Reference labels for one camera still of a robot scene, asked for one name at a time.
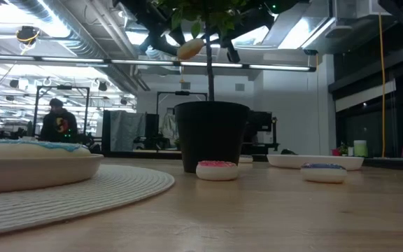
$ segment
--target plant stem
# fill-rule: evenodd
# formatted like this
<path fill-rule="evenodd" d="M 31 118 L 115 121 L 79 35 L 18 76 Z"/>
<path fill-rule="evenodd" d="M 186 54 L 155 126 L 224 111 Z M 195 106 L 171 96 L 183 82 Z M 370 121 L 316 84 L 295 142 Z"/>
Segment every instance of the plant stem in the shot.
<path fill-rule="evenodd" d="M 209 39 L 209 9 L 207 0 L 204 1 L 204 12 L 205 12 L 205 22 L 204 22 L 204 32 L 206 39 L 206 58 L 207 58 L 207 71 L 208 71 L 208 100 L 210 102 L 214 101 L 214 73 L 213 73 L 213 50 L 211 48 L 211 40 Z"/>

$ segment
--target round woven placemat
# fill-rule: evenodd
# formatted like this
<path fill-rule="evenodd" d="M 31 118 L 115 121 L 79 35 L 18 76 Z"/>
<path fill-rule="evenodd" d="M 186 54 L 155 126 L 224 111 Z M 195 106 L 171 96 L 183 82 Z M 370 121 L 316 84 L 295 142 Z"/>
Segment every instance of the round woven placemat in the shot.
<path fill-rule="evenodd" d="M 112 209 L 173 184 L 174 178 L 164 172 L 103 164 L 92 179 L 80 183 L 0 193 L 0 233 Z"/>

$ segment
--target white plate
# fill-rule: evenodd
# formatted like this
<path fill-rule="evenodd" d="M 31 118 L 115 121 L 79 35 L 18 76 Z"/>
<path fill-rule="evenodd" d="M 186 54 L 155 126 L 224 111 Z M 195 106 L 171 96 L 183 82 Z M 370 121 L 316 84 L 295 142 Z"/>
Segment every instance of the white plate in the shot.
<path fill-rule="evenodd" d="M 96 174 L 103 155 L 0 159 L 0 193 L 60 186 Z"/>
<path fill-rule="evenodd" d="M 301 169 L 305 163 L 337 164 L 348 171 L 362 167 L 363 157 L 337 157 L 320 155 L 267 155 L 269 163 L 275 167 Z"/>

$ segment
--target black plant pot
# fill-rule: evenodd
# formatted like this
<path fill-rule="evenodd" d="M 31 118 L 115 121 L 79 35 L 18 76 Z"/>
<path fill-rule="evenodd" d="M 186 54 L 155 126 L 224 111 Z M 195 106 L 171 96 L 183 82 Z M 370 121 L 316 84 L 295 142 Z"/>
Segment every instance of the black plant pot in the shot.
<path fill-rule="evenodd" d="M 223 101 L 195 101 L 175 106 L 185 172 L 203 160 L 239 162 L 249 108 Z"/>

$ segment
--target man in dark hoodie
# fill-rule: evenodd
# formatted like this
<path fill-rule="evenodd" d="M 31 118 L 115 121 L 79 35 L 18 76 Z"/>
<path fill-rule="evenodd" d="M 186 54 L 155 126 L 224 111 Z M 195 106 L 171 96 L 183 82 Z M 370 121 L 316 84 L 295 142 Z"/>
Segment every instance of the man in dark hoodie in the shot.
<path fill-rule="evenodd" d="M 49 105 L 50 112 L 43 119 L 40 140 L 75 143 L 78 134 L 76 117 L 63 108 L 59 99 L 51 99 Z"/>

